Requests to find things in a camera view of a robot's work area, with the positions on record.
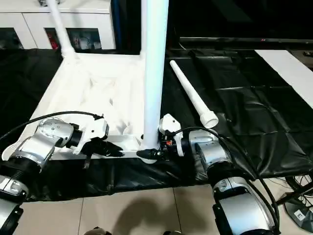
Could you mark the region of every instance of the black cable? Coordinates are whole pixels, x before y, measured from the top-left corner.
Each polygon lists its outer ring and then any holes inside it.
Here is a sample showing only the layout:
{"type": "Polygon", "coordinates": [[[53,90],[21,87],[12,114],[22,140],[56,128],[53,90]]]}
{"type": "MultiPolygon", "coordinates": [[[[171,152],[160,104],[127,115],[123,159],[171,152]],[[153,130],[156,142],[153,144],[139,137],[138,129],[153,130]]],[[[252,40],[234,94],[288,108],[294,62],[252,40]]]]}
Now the black cable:
{"type": "Polygon", "coordinates": [[[13,132],[17,131],[18,129],[27,126],[28,124],[31,124],[33,122],[45,119],[45,118],[49,118],[49,117],[53,117],[53,116],[57,116],[57,115],[62,115],[62,114],[83,114],[83,115],[89,115],[89,116],[93,116],[94,119],[99,119],[102,118],[101,116],[97,115],[97,114],[92,114],[92,113],[88,113],[88,112],[83,112],[83,111],[62,111],[62,112],[57,112],[57,113],[52,113],[52,114],[47,114],[47,115],[43,115],[34,119],[31,119],[27,122],[24,122],[16,127],[14,127],[13,129],[11,129],[10,131],[8,131],[7,133],[5,133],[4,135],[2,135],[0,137],[0,141],[2,139],[4,139],[5,137],[7,137],[8,135],[12,134],[13,132]]]}
{"type": "Polygon", "coordinates": [[[285,185],[282,185],[282,184],[280,184],[280,183],[278,183],[278,182],[275,182],[275,181],[273,181],[273,180],[271,180],[271,179],[268,179],[269,181],[271,181],[271,182],[273,182],[274,184],[277,184],[277,185],[280,185],[281,187],[284,187],[284,188],[291,188],[291,187],[287,187],[287,186],[285,186],[285,185]]]}
{"type": "Polygon", "coordinates": [[[215,133],[214,131],[212,131],[210,129],[207,129],[205,127],[197,127],[197,126],[185,127],[185,128],[182,128],[182,129],[180,129],[178,131],[173,132],[172,134],[176,135],[176,134],[178,134],[180,132],[183,132],[183,131],[192,131],[192,130],[204,130],[204,131],[207,131],[208,133],[210,133],[210,134],[214,135],[215,137],[217,137],[219,139],[219,141],[221,141],[221,143],[223,145],[225,145],[226,147],[227,147],[227,145],[226,145],[224,140],[228,141],[229,143],[231,143],[233,146],[236,147],[236,149],[240,152],[240,154],[248,162],[248,164],[250,165],[250,167],[254,171],[254,174],[257,176],[257,179],[260,180],[262,186],[264,187],[265,191],[267,192],[267,194],[268,194],[268,196],[269,196],[269,198],[270,198],[270,200],[272,202],[272,206],[274,208],[275,215],[276,215],[276,216],[273,217],[273,220],[276,221],[276,223],[275,223],[276,229],[279,229],[279,210],[278,210],[278,206],[277,206],[276,200],[275,200],[273,194],[271,193],[271,191],[269,190],[267,184],[264,182],[264,180],[261,178],[259,172],[255,168],[252,160],[248,157],[247,152],[245,150],[243,150],[236,142],[232,141],[228,137],[226,137],[224,135],[219,135],[219,134],[215,133]]]}

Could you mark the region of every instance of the tiled floor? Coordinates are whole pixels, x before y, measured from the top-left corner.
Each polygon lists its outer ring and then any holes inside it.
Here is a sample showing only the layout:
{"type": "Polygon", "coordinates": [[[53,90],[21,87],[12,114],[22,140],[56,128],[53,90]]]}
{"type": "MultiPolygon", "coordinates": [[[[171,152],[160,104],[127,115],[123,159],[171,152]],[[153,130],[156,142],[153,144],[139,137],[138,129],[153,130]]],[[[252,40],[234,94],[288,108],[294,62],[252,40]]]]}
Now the tiled floor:
{"type": "MultiPolygon", "coordinates": [[[[288,188],[266,180],[278,199],[288,188]]],[[[57,203],[25,203],[14,235],[83,235],[96,226],[113,235],[218,235],[209,186],[164,188],[57,203]]],[[[308,235],[280,207],[282,235],[308,235]]]]}

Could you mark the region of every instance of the glass cabinet door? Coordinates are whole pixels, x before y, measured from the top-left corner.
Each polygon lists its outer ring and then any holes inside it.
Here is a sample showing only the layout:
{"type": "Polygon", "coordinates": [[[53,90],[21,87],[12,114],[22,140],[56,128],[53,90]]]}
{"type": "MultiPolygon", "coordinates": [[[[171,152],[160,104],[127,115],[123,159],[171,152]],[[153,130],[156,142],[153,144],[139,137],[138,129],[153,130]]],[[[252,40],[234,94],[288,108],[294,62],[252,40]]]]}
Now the glass cabinet door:
{"type": "MultiPolygon", "coordinates": [[[[55,28],[45,28],[52,49],[58,49],[60,43],[55,28]]],[[[67,28],[68,37],[75,49],[101,49],[97,28],[67,28]]]]}
{"type": "Polygon", "coordinates": [[[0,28],[0,49],[24,49],[14,28],[0,28]]]}

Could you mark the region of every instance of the black plastic sheet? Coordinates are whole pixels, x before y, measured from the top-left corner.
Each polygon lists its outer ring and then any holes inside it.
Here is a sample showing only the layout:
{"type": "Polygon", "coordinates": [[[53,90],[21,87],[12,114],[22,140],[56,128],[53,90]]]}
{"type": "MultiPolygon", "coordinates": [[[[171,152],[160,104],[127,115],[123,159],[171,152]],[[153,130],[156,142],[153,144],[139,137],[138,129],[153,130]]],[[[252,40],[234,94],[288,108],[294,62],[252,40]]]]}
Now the black plastic sheet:
{"type": "MultiPolygon", "coordinates": [[[[217,113],[220,121],[214,129],[246,149],[263,177],[298,175],[313,168],[313,110],[254,51],[167,52],[161,114],[170,113],[182,127],[201,126],[169,65],[171,59],[217,113]]],[[[58,53],[49,50],[2,55],[1,115],[10,121],[1,127],[2,133],[29,119],[61,61],[58,53]],[[6,105],[13,100],[17,108],[6,105]]],[[[19,134],[1,143],[2,150],[19,134]]],[[[238,164],[250,171],[240,154],[231,150],[238,164]]],[[[29,200],[60,201],[206,183],[199,159],[189,153],[149,165],[139,159],[101,159],[92,160],[83,170],[83,164],[83,160],[50,161],[34,182],[29,200]]]]}

